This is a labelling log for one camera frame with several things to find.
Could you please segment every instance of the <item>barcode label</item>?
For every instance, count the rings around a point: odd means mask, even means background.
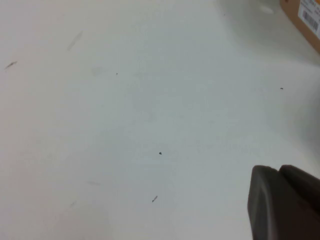
[[[309,27],[311,27],[315,32],[318,31],[319,24],[316,22],[316,20],[313,19],[312,16],[310,16],[306,11],[303,11],[302,16],[304,20],[309,24]]]

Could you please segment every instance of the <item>dark brown object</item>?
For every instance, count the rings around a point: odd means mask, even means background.
[[[294,166],[255,166],[247,207],[253,240],[320,239],[320,180]]]

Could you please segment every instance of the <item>white table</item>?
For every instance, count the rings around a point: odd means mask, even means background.
[[[276,2],[1,0],[0,238],[252,239],[254,165],[320,177],[320,58]]]

